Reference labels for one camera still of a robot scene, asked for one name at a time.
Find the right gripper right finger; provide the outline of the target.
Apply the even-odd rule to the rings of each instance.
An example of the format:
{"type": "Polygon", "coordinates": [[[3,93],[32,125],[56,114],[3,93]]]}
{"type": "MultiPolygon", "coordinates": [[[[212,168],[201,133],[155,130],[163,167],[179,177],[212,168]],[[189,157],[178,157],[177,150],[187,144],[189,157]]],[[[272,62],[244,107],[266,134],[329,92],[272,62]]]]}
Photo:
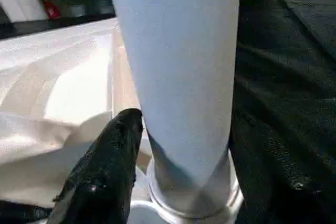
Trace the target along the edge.
{"type": "Polygon", "coordinates": [[[335,223],[335,182],[273,127],[235,110],[229,148],[244,197],[239,223],[335,223]]]}

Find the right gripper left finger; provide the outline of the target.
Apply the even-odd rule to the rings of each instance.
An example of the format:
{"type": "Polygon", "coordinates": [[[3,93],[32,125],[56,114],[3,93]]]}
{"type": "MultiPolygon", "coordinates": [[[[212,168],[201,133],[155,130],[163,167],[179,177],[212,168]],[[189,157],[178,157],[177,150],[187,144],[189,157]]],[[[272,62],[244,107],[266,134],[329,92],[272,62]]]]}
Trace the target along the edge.
{"type": "Polygon", "coordinates": [[[127,223],[143,130],[137,108],[109,121],[54,198],[47,223],[127,223]]]}

